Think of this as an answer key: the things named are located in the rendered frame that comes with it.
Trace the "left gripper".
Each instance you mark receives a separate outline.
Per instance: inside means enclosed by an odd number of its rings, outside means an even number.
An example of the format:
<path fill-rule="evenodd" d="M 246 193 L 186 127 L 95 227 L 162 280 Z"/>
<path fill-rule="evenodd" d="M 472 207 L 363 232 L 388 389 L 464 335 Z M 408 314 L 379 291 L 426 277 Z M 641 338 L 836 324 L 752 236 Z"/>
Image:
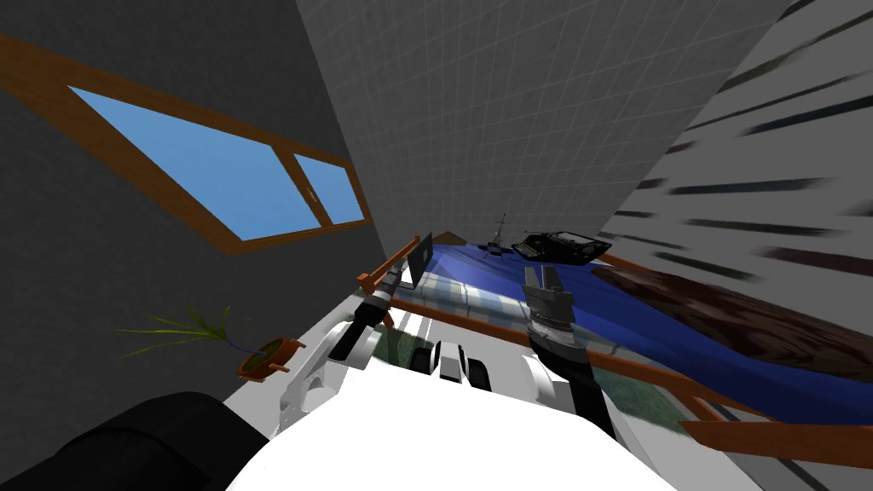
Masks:
<path fill-rule="evenodd" d="M 420 283 L 433 255 L 433 238 L 428 234 L 408 254 L 408 271 L 411 278 L 410 289 Z"/>

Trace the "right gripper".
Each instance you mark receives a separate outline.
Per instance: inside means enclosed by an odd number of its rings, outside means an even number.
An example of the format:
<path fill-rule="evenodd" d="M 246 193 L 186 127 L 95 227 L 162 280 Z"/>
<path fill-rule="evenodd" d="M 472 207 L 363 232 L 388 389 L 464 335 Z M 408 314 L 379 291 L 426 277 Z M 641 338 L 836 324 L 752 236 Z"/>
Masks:
<path fill-rule="evenodd" d="M 542 267 L 542 288 L 535 268 L 526 267 L 524 278 L 525 285 L 522 290 L 531 315 L 538 315 L 554 323 L 575 323 L 573 292 L 564 290 L 553 266 Z"/>

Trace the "black typewriter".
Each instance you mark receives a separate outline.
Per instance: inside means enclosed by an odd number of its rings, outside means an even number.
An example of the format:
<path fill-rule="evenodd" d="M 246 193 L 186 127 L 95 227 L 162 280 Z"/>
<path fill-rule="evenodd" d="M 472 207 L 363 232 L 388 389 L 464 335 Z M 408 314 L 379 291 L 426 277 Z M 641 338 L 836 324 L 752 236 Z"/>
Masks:
<path fill-rule="evenodd" d="M 531 234 L 512 249 L 530 261 L 583 266 L 605 254 L 612 244 L 571 232 Z"/>

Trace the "wooden bed with blue cover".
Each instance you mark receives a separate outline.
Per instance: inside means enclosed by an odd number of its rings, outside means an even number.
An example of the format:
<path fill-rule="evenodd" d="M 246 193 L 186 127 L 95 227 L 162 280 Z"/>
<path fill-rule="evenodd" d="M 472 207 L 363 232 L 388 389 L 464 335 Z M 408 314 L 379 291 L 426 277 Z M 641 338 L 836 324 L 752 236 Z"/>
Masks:
<path fill-rule="evenodd" d="M 359 277 L 372 292 L 415 238 Z M 530 346 L 524 269 L 553 266 L 591 366 L 663 387 L 693 414 L 696 442 L 728 453 L 873 469 L 873 336 L 717 286 L 645 269 L 608 251 L 583 266 L 512 247 L 442 245 L 392 305 Z"/>

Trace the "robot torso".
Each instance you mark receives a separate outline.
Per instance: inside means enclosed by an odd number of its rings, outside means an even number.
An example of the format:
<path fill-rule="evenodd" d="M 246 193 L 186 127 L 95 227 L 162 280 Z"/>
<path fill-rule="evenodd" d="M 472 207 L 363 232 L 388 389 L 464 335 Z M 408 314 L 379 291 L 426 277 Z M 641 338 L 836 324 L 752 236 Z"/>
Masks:
<path fill-rule="evenodd" d="M 569 385 L 533 366 L 533 401 L 305 344 L 275 435 L 227 491 L 677 491 L 575 413 Z"/>

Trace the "green plant in brown pot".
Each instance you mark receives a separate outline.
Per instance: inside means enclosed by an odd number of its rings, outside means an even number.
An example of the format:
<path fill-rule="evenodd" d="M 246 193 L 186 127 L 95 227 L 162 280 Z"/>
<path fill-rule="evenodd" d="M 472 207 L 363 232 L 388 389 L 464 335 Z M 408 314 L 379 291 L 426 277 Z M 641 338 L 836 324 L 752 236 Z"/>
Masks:
<path fill-rule="evenodd" d="M 266 378 L 275 373 L 289 373 L 290 369 L 286 365 L 299 351 L 307 346 L 296 338 L 277 338 L 269 341 L 257 349 L 248 349 L 240 344 L 235 343 L 228 335 L 228 318 L 231 308 L 228 306 L 221 314 L 221 317 L 216 323 L 210 323 L 202 315 L 199 315 L 192 307 L 187 306 L 188 316 L 192 323 L 183 324 L 181 322 L 170 321 L 149 315 L 148 318 L 166 326 L 168 328 L 150 329 L 150 330 L 135 330 L 135 329 L 114 329 L 115 332 L 124 332 L 124 334 L 147 334 L 147 335 L 167 335 L 178 336 L 177 340 L 169 343 L 158 344 L 144 349 L 139 349 L 134 352 L 122 355 L 122 358 L 131 357 L 147 352 L 151 349 L 162 348 L 166 346 L 187 344 L 197 341 L 217 341 L 226 344 L 232 349 L 247 354 L 247 357 L 237 369 L 237 376 L 245 381 L 263 383 Z"/>

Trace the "brown framed window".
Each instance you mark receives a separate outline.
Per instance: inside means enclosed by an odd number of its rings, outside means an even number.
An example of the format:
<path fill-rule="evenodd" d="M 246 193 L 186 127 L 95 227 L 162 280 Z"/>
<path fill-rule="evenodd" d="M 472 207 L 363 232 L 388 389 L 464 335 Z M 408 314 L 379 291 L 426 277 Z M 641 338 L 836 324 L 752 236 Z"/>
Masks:
<path fill-rule="evenodd" d="M 0 84 L 226 256 L 372 221 L 348 159 L 3 34 Z"/>

